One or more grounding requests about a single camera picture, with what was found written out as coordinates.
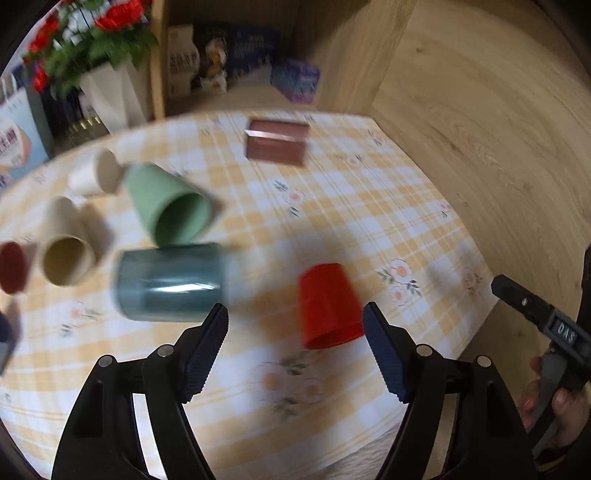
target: white cup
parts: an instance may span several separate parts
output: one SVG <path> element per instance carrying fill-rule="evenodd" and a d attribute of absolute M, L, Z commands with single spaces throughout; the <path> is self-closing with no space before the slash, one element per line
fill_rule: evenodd
<path fill-rule="evenodd" d="M 75 195 L 91 197 L 114 193 L 120 179 L 121 166 L 113 152 L 97 148 L 90 152 L 90 158 L 70 173 L 68 186 Z"/>
<path fill-rule="evenodd" d="M 54 285 L 78 283 L 96 262 L 78 210 L 66 197 L 55 198 L 47 205 L 39 239 L 41 271 Z"/>

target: box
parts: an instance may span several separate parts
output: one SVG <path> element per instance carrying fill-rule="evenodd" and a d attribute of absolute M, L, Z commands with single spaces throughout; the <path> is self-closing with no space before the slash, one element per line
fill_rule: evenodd
<path fill-rule="evenodd" d="M 228 81 L 271 81 L 280 34 L 270 28 L 228 25 Z"/>
<path fill-rule="evenodd" d="M 168 28 L 168 97 L 191 93 L 191 82 L 199 72 L 199 51 L 193 43 L 193 26 Z"/>
<path fill-rule="evenodd" d="M 245 131 L 245 157 L 302 167 L 309 131 L 308 124 L 254 119 Z"/>
<path fill-rule="evenodd" d="M 48 160 L 52 147 L 41 97 L 18 89 L 0 106 L 0 192 Z"/>
<path fill-rule="evenodd" d="M 304 61 L 284 59 L 273 67 L 271 83 L 290 101 L 312 103 L 320 70 Z"/>

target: blue box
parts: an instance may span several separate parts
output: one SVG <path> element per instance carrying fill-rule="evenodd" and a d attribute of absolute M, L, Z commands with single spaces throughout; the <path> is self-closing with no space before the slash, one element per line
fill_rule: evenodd
<path fill-rule="evenodd" d="M 283 59 L 273 67 L 271 83 L 290 101 L 312 103 L 320 70 L 304 61 Z"/>

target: tablecloth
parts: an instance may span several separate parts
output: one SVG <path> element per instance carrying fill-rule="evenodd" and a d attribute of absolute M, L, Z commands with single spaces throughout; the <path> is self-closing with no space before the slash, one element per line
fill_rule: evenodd
<path fill-rule="evenodd" d="M 305 168 L 243 154 L 249 118 L 311 125 Z M 72 197 L 67 174 L 90 148 L 122 164 L 155 162 L 216 206 L 199 241 L 228 252 L 230 329 L 203 392 L 186 411 L 218 479 L 298 478 L 396 426 L 390 394 L 365 338 L 301 347 L 297 279 L 341 263 L 362 304 L 444 356 L 458 356 L 495 303 L 492 276 L 462 221 L 421 170 L 369 118 L 302 112 L 188 115 L 62 155 L 0 198 L 0 239 L 35 244 L 43 209 Z M 49 284 L 38 267 L 10 300 L 20 339 L 0 383 L 0 416 L 33 467 L 49 477 L 60 434 L 101 355 L 142 358 L 187 323 L 147 323 L 112 298 L 121 250 L 150 247 L 128 195 L 72 197 L 100 253 L 79 285 Z M 6 307 L 9 300 L 4 297 Z M 164 478 L 141 395 L 138 429 L 150 472 Z"/>

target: fingernail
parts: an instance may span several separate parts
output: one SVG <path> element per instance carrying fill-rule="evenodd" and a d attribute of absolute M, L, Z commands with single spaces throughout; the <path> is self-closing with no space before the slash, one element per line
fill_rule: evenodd
<path fill-rule="evenodd" d="M 564 405 L 565 402 L 566 402 L 566 392 L 564 390 L 561 390 L 558 392 L 558 395 L 556 395 L 556 403 L 558 404 L 559 407 L 561 407 L 562 405 Z"/>

